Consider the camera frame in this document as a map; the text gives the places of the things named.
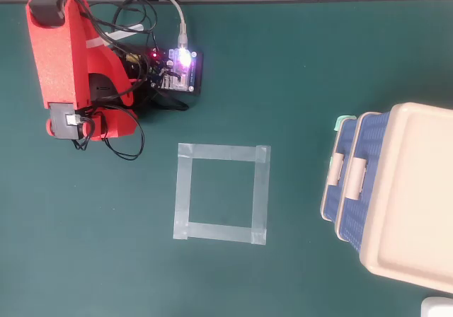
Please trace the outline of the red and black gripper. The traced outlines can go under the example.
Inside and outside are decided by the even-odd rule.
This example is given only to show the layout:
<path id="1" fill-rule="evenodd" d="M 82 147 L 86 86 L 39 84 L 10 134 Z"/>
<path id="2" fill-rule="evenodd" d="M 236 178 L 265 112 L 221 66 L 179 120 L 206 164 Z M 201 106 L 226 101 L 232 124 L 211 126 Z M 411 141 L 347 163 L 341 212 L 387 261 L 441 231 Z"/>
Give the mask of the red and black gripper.
<path id="1" fill-rule="evenodd" d="M 82 134 L 87 137 L 92 128 L 94 132 L 91 140 L 100 141 L 102 139 L 119 138 L 134 134 L 137 128 L 137 116 L 130 109 L 125 108 L 84 108 L 81 116 L 91 119 L 84 122 Z"/>

